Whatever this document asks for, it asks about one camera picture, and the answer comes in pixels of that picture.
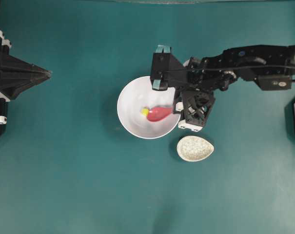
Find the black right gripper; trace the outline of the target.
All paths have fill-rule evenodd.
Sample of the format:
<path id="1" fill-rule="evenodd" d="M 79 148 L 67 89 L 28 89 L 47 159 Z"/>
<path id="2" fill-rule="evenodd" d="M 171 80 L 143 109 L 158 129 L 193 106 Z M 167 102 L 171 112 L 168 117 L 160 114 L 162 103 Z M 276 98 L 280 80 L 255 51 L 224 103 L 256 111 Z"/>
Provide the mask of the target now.
<path id="1" fill-rule="evenodd" d="M 158 45 L 153 54 L 150 81 L 155 91 L 174 88 L 173 114 L 180 115 L 178 127 L 201 130 L 215 102 L 214 90 L 229 87 L 229 71 L 208 68 L 209 60 L 190 58 L 183 66 L 173 54 L 171 46 Z"/>

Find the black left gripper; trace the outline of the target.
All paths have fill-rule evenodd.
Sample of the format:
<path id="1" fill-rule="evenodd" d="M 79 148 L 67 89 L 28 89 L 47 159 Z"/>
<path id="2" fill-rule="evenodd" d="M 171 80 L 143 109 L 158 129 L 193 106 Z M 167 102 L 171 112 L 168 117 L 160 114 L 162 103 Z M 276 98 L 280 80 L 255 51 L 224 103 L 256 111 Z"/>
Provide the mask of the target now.
<path id="1" fill-rule="evenodd" d="M 10 40 L 0 31 L 0 125 L 7 123 L 10 101 L 51 77 L 50 71 L 9 55 L 11 47 Z"/>

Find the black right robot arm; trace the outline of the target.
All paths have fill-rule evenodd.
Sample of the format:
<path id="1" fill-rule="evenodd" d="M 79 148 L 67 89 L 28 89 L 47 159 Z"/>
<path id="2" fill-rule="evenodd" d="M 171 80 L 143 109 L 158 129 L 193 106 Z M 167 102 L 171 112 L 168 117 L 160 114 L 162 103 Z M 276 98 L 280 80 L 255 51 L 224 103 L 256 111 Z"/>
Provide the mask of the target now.
<path id="1" fill-rule="evenodd" d="M 295 45 L 256 45 L 224 50 L 215 57 L 191 57 L 181 63 L 171 48 L 153 54 L 150 82 L 155 91 L 174 88 L 173 114 L 179 128 L 200 131 L 215 102 L 214 91 L 228 90 L 239 78 L 262 91 L 289 90 L 295 83 Z"/>

